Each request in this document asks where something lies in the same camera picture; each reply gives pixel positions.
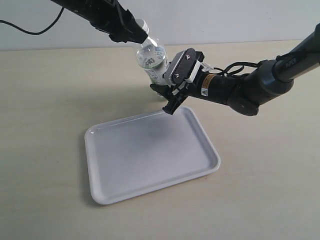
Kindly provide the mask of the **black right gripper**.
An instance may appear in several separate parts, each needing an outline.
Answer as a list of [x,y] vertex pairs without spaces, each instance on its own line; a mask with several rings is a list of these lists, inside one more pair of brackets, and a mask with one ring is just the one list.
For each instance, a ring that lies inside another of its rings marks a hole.
[[184,81],[179,86],[150,85],[153,91],[167,100],[167,104],[162,108],[166,114],[173,115],[187,97],[194,97],[221,105],[227,104],[229,96],[236,87],[237,79],[221,73],[209,73],[208,71],[203,71],[203,68],[202,61],[192,83]]

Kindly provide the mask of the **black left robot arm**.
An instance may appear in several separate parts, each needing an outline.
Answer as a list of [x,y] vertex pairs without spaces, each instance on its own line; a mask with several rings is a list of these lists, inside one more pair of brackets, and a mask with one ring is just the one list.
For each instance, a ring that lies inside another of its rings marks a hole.
[[148,37],[128,9],[117,0],[55,0],[59,6],[90,22],[116,43],[142,44]]

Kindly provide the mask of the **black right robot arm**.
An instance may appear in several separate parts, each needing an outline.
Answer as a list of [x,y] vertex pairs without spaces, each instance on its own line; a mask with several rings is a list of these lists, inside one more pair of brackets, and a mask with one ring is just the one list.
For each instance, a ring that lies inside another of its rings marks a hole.
[[172,115],[193,97],[255,116],[261,105],[287,93],[296,78],[320,66],[320,26],[293,50],[272,60],[238,61],[221,69],[206,64],[204,58],[194,48],[183,50],[162,75],[165,85],[150,85],[168,101],[163,111]]

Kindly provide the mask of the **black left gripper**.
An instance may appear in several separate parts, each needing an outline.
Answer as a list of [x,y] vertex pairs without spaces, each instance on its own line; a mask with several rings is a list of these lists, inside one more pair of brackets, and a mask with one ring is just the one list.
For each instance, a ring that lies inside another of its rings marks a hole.
[[142,44],[148,37],[136,23],[132,13],[124,9],[117,0],[93,0],[91,2],[93,27],[109,34],[109,38],[116,43]]

